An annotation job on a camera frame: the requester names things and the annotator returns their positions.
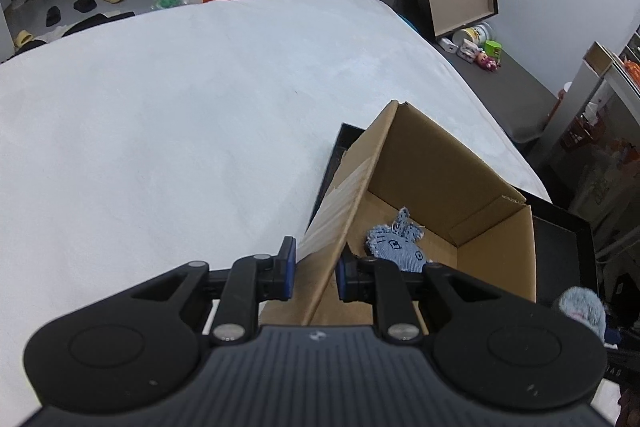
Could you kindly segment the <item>denim bunny soft toy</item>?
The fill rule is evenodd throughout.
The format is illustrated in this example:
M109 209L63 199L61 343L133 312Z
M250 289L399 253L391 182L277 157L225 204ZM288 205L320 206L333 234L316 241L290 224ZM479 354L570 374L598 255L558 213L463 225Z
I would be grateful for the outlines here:
M423 237L424 230L402 207L390 225L375 225L367 231L366 249L375 258L393 261L402 272L421 273L432 262L419 245Z

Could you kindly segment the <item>brown cardboard box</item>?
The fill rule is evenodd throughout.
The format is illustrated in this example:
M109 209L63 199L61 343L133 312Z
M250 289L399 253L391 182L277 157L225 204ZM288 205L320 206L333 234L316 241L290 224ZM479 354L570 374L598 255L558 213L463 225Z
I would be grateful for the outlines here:
M269 301L264 325L358 325L370 306L342 303L334 269L343 249L366 252L367 231L401 208L440 262L504 291L537 298L532 210L486 162L408 103L391 101L343 155L297 247L293 297Z

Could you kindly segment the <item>grey fluffy plush toy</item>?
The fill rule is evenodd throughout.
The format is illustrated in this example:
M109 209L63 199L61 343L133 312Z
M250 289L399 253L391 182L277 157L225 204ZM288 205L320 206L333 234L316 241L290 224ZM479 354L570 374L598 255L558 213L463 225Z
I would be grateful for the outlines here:
M588 327L601 341L605 340L605 309L591 289L578 286L568 288L553 301L552 308Z

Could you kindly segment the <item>black shallow tray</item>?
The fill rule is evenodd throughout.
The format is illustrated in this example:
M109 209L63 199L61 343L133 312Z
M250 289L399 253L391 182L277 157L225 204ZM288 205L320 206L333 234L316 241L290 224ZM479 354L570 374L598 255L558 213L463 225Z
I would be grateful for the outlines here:
M537 254L537 297L550 306L570 287L598 292L590 224L518 187L533 213Z

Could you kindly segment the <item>dark grey bench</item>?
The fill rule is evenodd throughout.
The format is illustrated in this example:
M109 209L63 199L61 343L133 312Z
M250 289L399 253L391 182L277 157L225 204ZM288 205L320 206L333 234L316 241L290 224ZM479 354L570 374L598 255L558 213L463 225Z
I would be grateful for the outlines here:
M519 150L529 150L546 127L556 96L509 54L503 53L495 72L435 49L469 85L477 98Z

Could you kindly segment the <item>red pink small toy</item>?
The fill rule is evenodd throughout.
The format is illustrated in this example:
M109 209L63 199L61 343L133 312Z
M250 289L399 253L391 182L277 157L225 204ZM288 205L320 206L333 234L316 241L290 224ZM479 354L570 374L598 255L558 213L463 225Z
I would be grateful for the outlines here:
M480 50L474 58L474 63L487 72L495 72L500 67L501 53Z

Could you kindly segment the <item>green small toy box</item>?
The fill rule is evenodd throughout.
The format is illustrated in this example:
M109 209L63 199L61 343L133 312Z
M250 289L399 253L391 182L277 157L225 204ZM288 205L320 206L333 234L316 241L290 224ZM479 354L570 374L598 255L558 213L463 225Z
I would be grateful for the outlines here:
M484 42L484 52L496 62L501 61L502 44L496 40L486 40Z

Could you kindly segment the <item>white tin can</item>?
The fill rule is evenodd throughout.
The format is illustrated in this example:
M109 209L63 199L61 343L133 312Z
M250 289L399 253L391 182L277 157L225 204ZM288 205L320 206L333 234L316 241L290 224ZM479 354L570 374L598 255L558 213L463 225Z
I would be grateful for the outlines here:
M451 41L456 46L462 46L465 41L474 43L479 49L484 48L487 40L494 38L494 28L487 22L480 22L473 26L468 26L457 30L451 37Z

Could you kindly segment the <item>white glass-top side table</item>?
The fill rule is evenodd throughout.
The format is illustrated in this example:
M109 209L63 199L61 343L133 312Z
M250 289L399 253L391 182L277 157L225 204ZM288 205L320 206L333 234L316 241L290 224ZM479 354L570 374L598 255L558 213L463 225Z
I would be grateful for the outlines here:
M538 168L549 158L555 143L570 129L574 119L584 113L604 82L639 122L639 87L628 75L623 61L605 46L594 42L582 58L570 89L559 101L539 141L527 156L532 167Z

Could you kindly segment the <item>black slipper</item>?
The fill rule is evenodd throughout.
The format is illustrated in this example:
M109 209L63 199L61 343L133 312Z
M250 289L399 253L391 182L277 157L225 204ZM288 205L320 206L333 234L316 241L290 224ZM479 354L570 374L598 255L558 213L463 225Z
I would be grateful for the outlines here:
M96 0L76 0L73 4L75 11L86 14L96 9Z
M61 11L57 6L51 6L46 14L46 26L56 26L61 20Z

